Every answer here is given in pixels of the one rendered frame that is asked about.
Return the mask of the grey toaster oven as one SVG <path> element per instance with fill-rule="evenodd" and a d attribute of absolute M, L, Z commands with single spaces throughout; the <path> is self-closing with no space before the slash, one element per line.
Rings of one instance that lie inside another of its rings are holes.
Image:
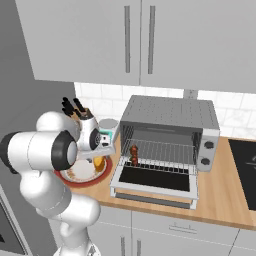
<path fill-rule="evenodd" d="M 194 146 L 198 182 L 200 172 L 212 169 L 219 136 L 210 100 L 133 95 L 120 120 L 120 156 L 128 139 Z M 205 148 L 207 141 L 214 148 Z M 208 158 L 210 165 L 203 165 L 202 158 Z"/>

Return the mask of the wooden knife block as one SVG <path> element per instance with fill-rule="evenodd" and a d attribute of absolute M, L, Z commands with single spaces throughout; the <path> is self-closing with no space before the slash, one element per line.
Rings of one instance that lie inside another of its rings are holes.
<path fill-rule="evenodd" d="M 81 109 L 74 109 L 74 113 L 78 116 L 80 120 L 89 120 L 93 118 L 93 114 L 90 112 L 89 109 L 84 108 Z"/>

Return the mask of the white jar with grey lid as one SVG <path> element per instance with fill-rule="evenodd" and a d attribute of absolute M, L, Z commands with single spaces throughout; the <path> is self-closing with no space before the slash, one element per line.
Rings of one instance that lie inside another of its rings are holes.
<path fill-rule="evenodd" d="M 112 118 L 102 119 L 99 121 L 99 132 L 103 147 L 113 145 L 119 133 L 119 122 Z"/>

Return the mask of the grey wall cupboard door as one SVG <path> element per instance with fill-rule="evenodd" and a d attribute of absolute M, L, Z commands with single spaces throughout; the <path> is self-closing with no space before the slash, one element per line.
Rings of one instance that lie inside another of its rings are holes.
<path fill-rule="evenodd" d="M 141 7 L 142 85 L 256 93 L 256 0 L 142 0 Z"/>
<path fill-rule="evenodd" d="M 15 0 L 37 80 L 137 85 L 140 0 Z M 130 73 L 124 6 L 130 6 Z"/>

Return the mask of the grey tall cabinet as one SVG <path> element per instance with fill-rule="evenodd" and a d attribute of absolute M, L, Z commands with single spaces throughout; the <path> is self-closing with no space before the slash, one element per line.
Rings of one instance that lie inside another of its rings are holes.
<path fill-rule="evenodd" d="M 0 0 L 0 140 L 34 131 L 40 115 L 62 110 L 64 96 L 75 97 L 73 83 L 34 79 L 15 0 Z M 0 256 L 53 256 L 57 246 L 50 224 L 21 195 L 20 181 L 0 160 L 0 186 L 27 250 L 22 255 L 4 249 L 8 241 L 0 238 Z"/>

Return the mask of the toaster oven glass door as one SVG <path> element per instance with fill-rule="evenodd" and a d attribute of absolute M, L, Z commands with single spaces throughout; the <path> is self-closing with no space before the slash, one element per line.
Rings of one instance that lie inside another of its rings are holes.
<path fill-rule="evenodd" d="M 191 210 L 199 199 L 192 164 L 139 159 L 133 166 L 128 157 L 120 157 L 109 186 L 111 197 Z"/>

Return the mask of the orange baguette bread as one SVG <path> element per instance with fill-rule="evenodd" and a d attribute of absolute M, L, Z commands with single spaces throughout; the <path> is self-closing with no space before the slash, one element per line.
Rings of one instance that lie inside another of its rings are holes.
<path fill-rule="evenodd" d="M 95 157 L 93 164 L 96 172 L 102 172 L 105 169 L 105 158 L 103 156 Z"/>

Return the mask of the grey base cupboard door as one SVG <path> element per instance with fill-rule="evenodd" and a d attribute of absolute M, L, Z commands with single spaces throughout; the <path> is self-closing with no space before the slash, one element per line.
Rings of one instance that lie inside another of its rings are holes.
<path fill-rule="evenodd" d="M 141 256 L 229 256 L 231 246 L 133 229 L 133 256 L 141 240 Z"/>
<path fill-rule="evenodd" d="M 121 256 L 121 237 L 125 237 L 125 256 L 132 256 L 131 228 L 97 222 L 88 233 L 101 256 Z"/>

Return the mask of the narrow grey drawer front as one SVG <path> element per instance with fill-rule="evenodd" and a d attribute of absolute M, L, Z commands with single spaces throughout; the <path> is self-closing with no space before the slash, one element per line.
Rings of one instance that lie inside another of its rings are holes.
<path fill-rule="evenodd" d="M 130 210 L 107 206 L 101 207 L 99 222 L 130 228 L 131 220 L 132 214 Z"/>

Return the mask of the grey wall socket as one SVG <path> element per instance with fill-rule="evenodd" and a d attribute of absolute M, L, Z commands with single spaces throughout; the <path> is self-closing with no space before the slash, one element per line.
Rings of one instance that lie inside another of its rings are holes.
<path fill-rule="evenodd" d="M 198 98 L 198 91 L 197 90 L 185 89 L 183 91 L 183 98 L 184 99 L 197 99 Z"/>

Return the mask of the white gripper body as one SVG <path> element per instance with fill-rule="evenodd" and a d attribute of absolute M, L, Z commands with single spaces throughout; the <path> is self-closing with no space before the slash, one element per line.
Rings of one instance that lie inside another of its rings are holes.
<path fill-rule="evenodd" d="M 97 147 L 95 150 L 82 150 L 78 149 L 78 159 L 86 160 L 93 159 L 98 156 L 108 156 L 116 153 L 116 149 L 113 145 L 107 147 Z"/>

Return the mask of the red rimmed white plate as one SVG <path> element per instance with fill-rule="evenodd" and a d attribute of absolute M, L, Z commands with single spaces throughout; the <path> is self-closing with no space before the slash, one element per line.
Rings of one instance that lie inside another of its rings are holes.
<path fill-rule="evenodd" d="M 72 188 L 85 188 L 102 182 L 111 172 L 112 160 L 110 157 L 105 158 L 105 169 L 102 172 L 96 172 L 93 161 L 77 160 L 75 164 L 64 171 L 55 171 L 66 185 Z"/>

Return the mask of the black hob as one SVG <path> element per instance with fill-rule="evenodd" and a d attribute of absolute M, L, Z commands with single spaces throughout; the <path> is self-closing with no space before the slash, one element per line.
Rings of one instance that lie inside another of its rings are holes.
<path fill-rule="evenodd" d="M 229 139 L 249 210 L 256 211 L 256 142 Z"/>

